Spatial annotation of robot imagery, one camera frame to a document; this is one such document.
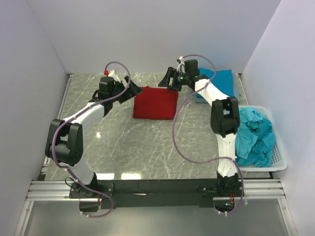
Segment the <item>blue towel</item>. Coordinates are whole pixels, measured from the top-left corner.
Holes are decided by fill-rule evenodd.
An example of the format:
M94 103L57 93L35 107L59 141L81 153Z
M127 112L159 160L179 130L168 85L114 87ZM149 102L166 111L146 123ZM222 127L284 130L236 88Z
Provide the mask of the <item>blue towel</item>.
M208 69L199 68L199 71L201 75L206 75L208 78L211 78L214 74L212 70ZM232 70L217 71L217 75L211 83L229 97L234 96ZM196 97L201 98L202 96L200 94L196 94Z
M270 120L253 108L240 108L240 127L235 140L240 166L270 167L276 137Z

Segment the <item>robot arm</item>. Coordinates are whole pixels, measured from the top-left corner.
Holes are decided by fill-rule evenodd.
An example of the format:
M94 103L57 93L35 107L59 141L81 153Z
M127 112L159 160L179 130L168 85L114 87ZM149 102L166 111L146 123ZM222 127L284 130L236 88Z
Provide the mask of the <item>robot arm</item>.
M45 154L52 158L52 140L57 128L65 121L75 118L64 126L58 134L55 145L57 161L60 165L67 166L84 185L88 185L92 189L97 188L97 178L96 174L81 159L83 155L83 131L96 120L106 116L113 108L115 101L123 103L142 92L142 89L131 81L128 89L121 96L107 102L101 102L121 93L124 89L123 82L112 70L108 76L100 79L99 89L95 91L92 99L83 109L63 120L54 119L50 124Z
M197 60L186 60L180 57L179 68L169 67L159 87L180 91L182 85L187 85L198 91L209 83L205 75L200 75ZM211 106L211 128L218 139L219 157L230 157L235 160L235 138L240 125L238 101L228 97L212 83L198 92ZM231 160L221 159L218 167L218 179L224 186L234 185L238 181L237 169Z
M200 90L208 82L207 79L199 80L195 83L195 89ZM239 126L237 100L229 98L212 83L209 83L199 94L212 106L211 128L218 140L219 156L231 157L235 160L235 139ZM221 159L219 160L218 173L222 177L232 177L237 173L237 169L232 161Z

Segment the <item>red towel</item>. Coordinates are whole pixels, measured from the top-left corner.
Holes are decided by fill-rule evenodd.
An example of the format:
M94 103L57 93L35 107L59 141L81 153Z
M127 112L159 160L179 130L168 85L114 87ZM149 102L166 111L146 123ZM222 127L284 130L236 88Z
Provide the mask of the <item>red towel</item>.
M133 118L173 119L176 113L178 91L143 87L134 99Z

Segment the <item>white plastic basket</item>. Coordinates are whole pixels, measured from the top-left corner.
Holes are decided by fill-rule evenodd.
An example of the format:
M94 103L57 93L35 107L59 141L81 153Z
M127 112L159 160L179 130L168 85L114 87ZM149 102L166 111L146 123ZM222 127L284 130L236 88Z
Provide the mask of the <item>white plastic basket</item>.
M287 161L284 155L284 149L277 131L277 128L275 126L275 123L272 119L272 116L270 112L264 108L259 106L239 106L242 108L251 107L254 108L259 113L262 113L267 119L269 119L272 123L272 129L276 136L276 144L273 149L272 153L272 161L271 161L271 167L255 167L254 165L246 166L246 167L240 167L242 171L248 171L248 172L273 172L273 171L282 171L287 168Z

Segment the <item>gray marble surface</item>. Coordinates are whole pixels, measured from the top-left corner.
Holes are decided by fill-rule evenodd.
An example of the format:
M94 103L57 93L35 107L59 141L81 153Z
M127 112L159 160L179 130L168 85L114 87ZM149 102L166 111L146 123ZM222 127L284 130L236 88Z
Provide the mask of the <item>gray marble surface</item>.
M139 86L157 87L164 73L131 74ZM61 118L82 109L98 88L101 74L74 74L63 105ZM247 105L238 78L240 105ZM190 94L183 87L177 106ZM133 101L116 102L110 113L85 130L83 159L100 179L166 179L216 177L217 162L204 165L185 161L174 149L172 120L134 119ZM191 99L180 112L176 140L182 152L193 160L218 156L218 143L210 128L211 107ZM67 172L50 161L46 180L64 180ZM269 177L268 172L244 173L245 177Z

